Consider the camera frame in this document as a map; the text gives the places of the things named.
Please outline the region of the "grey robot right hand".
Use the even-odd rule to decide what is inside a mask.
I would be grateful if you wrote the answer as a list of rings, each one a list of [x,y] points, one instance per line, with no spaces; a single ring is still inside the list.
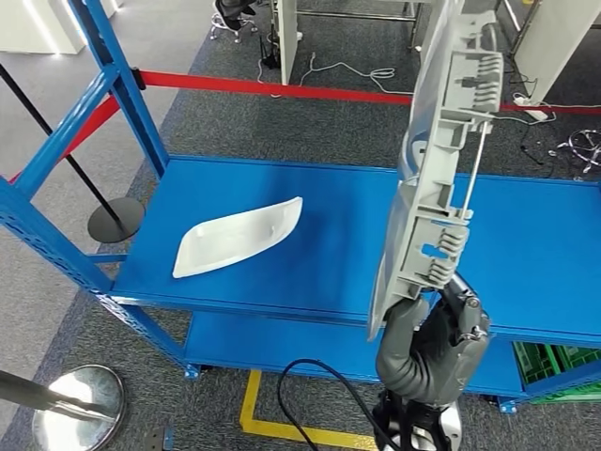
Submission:
[[[489,343],[489,316],[458,273],[432,308],[422,298],[403,299],[385,315],[376,359],[388,391],[431,406],[456,401]]]

